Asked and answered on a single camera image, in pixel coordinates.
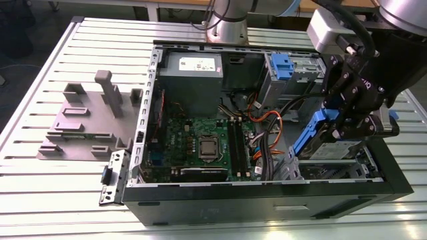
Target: green motherboard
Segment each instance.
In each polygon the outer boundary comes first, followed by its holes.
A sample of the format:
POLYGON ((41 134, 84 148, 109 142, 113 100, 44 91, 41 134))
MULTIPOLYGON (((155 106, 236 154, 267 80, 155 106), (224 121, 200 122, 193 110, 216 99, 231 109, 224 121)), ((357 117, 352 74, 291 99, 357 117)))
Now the green motherboard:
POLYGON ((255 174, 247 147, 253 133, 252 122, 213 118, 169 118, 164 149, 161 152, 149 153, 152 182, 172 182, 171 171, 181 168, 225 169, 228 182, 256 181, 259 175, 255 174))

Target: ram slot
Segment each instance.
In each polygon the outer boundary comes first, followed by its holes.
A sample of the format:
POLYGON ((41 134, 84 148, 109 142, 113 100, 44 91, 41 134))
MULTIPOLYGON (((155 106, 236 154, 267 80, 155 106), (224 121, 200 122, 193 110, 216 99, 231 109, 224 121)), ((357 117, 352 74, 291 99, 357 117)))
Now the ram slot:
POLYGON ((241 121, 235 124, 235 141, 239 159, 239 168, 241 176, 249 177, 247 154, 245 154, 245 137, 243 135, 241 121))
POLYGON ((239 167, 239 156, 236 149, 236 132, 235 132, 235 122, 228 121, 227 123, 227 133, 228 133, 228 151, 229 151, 229 161, 231 161, 231 173, 233 176, 240 176, 239 167))

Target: floor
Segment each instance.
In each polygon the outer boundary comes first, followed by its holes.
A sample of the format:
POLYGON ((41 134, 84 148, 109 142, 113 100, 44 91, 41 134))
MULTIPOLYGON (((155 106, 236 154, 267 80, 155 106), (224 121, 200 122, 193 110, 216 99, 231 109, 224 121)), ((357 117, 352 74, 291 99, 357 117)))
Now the floor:
MULTIPOLYGON (((0 86, 0 132, 8 123, 72 17, 85 16, 92 18, 135 20, 135 9, 129 6, 60 3, 58 7, 58 12, 52 12, 46 2, 32 2, 30 11, 36 19, 36 24, 25 31, 33 45, 33 53, 24 58, 10 59, 0 52, 0 76, 2 76, 6 81, 5 84, 0 86)), ((148 20, 145 9, 139 9, 137 13, 141 20, 148 20)), ((203 17, 204 12, 197 10, 160 10, 160 20, 163 22, 189 23, 192 21, 193 23, 200 23, 203 17)), ((291 18, 283 19, 280 20, 280 24, 291 25, 289 28, 293 29, 296 24, 291 18)), ((271 19, 267 18, 265 15, 251 14, 247 21, 249 27, 272 27, 271 19)), ((427 108, 424 89, 427 89, 427 78, 411 88, 421 106, 427 108)))

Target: table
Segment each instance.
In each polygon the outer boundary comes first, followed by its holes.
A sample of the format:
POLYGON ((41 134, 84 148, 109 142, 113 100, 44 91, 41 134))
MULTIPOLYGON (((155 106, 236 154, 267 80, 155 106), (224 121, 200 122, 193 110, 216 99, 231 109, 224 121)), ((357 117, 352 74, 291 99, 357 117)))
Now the table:
MULTIPOLYGON (((188 24, 85 18, 72 22, 0 135, 0 236, 45 239, 427 239, 427 114, 411 92, 393 105, 401 133, 388 148, 415 193, 339 219, 145 227, 125 206, 98 207, 105 163, 36 159, 66 83, 100 91, 110 70, 121 92, 143 88, 152 41, 203 42, 188 24)), ((304 32, 248 29, 251 45, 312 49, 304 32)))
MULTIPOLYGON (((209 0, 56 0, 54 2, 145 7, 148 10, 148 20, 159 22, 159 8, 204 11, 207 9, 209 0)), ((344 0, 343 5, 367 8, 372 8, 375 6, 371 0, 344 0)), ((319 5, 315 4, 311 0, 300 0, 299 6, 299 16, 304 18, 311 18, 313 15, 313 11, 319 7, 319 5)))

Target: sticker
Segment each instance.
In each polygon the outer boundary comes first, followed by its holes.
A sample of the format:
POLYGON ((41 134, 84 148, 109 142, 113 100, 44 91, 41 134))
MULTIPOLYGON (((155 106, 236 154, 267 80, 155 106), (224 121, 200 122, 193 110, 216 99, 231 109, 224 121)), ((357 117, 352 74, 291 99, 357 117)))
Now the sticker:
POLYGON ((179 59, 179 70, 215 72, 215 58, 181 57, 179 59))
POLYGON ((255 101, 253 106, 259 109, 261 107, 261 104, 257 101, 255 101))
POLYGON ((333 143, 323 143, 312 154, 312 160, 341 159, 349 153, 349 148, 357 145, 360 141, 337 141, 333 143))
POLYGON ((253 171, 256 174, 263 174, 263 168, 256 166, 255 167, 255 171, 253 171))

